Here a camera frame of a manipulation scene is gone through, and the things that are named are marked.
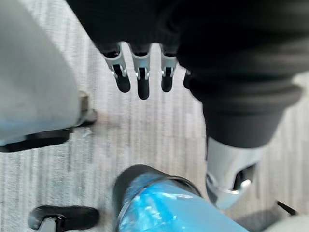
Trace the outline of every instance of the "black fingertip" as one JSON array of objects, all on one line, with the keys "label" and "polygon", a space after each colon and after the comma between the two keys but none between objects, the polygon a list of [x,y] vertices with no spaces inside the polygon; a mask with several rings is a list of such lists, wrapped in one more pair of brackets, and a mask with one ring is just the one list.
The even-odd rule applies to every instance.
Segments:
[{"label": "black fingertip", "polygon": [[130,80],[128,76],[120,76],[116,79],[116,83],[118,86],[118,89],[123,92],[123,93],[127,93],[130,91],[131,89],[131,84],[130,84]]},{"label": "black fingertip", "polygon": [[146,100],[149,97],[149,80],[141,79],[137,81],[137,92],[140,99]]},{"label": "black fingertip", "polygon": [[168,93],[171,91],[173,86],[173,78],[170,76],[163,76],[161,80],[161,88],[164,92]]}]

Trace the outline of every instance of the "striped carpet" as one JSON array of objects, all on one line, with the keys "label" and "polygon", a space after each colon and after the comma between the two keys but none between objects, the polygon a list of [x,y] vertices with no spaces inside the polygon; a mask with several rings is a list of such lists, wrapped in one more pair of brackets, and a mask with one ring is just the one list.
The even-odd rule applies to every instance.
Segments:
[{"label": "striped carpet", "polygon": [[[99,122],[76,129],[69,142],[0,155],[0,232],[30,231],[27,218],[41,204],[87,205],[101,211],[92,232],[112,231],[112,185],[119,173],[137,164],[181,175],[205,193],[205,131],[201,105],[183,87],[178,67],[173,90],[161,90],[160,49],[151,52],[150,97],[142,101],[129,48],[123,44],[131,91],[117,90],[100,53],[64,0],[22,0],[58,46],[87,91]],[[296,78],[309,87],[306,74]],[[287,110],[261,162],[254,186],[226,213],[250,231],[278,217],[274,201],[309,212],[309,97]]]}]

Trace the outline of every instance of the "black sleeve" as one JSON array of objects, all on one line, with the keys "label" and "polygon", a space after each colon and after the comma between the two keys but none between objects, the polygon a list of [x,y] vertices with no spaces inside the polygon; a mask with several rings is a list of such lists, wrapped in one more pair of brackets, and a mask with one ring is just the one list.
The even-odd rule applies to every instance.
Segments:
[{"label": "black sleeve", "polygon": [[265,145],[301,95],[292,77],[309,68],[309,1],[206,5],[174,22],[182,33],[177,58],[191,73],[185,83],[203,103],[210,137],[236,147]]}]

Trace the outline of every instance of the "blue plastic bag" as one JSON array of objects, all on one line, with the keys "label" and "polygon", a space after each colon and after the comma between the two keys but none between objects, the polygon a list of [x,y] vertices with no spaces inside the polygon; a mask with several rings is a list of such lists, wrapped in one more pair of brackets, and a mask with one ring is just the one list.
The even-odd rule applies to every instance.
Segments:
[{"label": "blue plastic bag", "polygon": [[[162,176],[145,173],[127,189],[124,203]],[[119,226],[120,232],[247,232],[246,229],[170,180],[156,183],[136,196]]]}]

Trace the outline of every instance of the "black fabric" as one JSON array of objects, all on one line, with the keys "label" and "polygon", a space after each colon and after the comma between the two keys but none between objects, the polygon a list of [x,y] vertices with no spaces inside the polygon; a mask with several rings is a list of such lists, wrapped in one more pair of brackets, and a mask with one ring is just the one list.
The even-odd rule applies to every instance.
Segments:
[{"label": "black fabric", "polygon": [[[97,47],[119,41],[178,47],[179,63],[192,73],[185,86],[211,118],[208,135],[227,145],[266,144],[284,109],[300,97],[291,78],[309,68],[309,0],[67,2]],[[271,130],[256,125],[263,124],[261,114],[274,115]]]}]

